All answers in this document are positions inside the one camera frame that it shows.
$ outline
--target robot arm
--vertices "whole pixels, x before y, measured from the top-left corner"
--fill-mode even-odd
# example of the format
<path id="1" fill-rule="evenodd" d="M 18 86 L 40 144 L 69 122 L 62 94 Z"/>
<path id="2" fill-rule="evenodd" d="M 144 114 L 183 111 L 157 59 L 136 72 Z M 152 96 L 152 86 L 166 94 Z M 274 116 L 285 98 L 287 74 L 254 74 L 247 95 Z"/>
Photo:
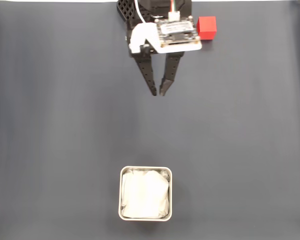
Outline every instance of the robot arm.
<path id="1" fill-rule="evenodd" d="M 191 16 L 191 0 L 118 0 L 117 9 L 127 25 L 127 43 L 153 96 L 152 54 L 166 54 L 160 95 L 175 80 L 184 52 L 202 48 Z"/>

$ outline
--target circuit board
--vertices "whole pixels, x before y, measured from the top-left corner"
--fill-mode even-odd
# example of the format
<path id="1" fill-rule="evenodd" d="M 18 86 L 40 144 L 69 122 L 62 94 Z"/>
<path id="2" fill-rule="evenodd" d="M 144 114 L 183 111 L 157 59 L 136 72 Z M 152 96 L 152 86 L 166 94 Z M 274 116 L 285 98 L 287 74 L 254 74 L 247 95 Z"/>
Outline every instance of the circuit board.
<path id="1" fill-rule="evenodd" d="M 200 41 L 191 16 L 182 18 L 180 21 L 157 20 L 156 24 L 161 47 Z"/>

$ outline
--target red cube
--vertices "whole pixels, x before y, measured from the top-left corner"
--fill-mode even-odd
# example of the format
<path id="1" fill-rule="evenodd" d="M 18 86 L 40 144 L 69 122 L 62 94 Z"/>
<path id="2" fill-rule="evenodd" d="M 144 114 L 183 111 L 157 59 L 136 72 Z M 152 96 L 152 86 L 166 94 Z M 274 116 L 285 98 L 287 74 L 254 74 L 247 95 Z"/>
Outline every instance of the red cube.
<path id="1" fill-rule="evenodd" d="M 196 30 L 201 40 L 213 40 L 217 33 L 217 21 L 215 16 L 200 16 L 196 24 Z"/>

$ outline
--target white cable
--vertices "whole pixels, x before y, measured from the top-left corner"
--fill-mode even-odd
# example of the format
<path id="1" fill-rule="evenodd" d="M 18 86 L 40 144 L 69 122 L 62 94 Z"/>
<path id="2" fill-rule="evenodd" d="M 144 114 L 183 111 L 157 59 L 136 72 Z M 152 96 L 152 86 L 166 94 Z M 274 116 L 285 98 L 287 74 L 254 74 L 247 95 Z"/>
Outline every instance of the white cable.
<path id="1" fill-rule="evenodd" d="M 146 21 L 144 20 L 144 18 L 143 18 L 142 15 L 141 15 L 141 12 L 140 12 L 140 9 L 139 9 L 139 3 L 138 3 L 138 0 L 134 0 L 134 5 L 135 5 L 136 12 L 137 12 L 138 15 L 139 15 L 139 18 L 140 18 L 141 21 L 145 24 Z"/>

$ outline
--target wire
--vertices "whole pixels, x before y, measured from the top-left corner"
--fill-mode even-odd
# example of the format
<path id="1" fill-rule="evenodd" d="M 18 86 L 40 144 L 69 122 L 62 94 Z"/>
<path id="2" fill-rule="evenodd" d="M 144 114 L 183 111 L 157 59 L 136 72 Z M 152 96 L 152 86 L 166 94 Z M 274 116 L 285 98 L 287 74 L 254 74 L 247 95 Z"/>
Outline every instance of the wire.
<path id="1" fill-rule="evenodd" d="M 175 0 L 171 0 L 170 12 L 176 12 L 176 2 Z"/>
<path id="2" fill-rule="evenodd" d="M 142 17 L 141 15 L 141 12 L 140 12 L 140 9 L 139 9 L 139 3 L 138 3 L 138 0 L 134 0 L 134 5 L 135 5 L 135 9 L 136 9 L 136 12 L 138 13 L 139 15 L 139 18 L 141 19 L 141 21 L 145 24 L 146 21 L 145 19 Z"/>

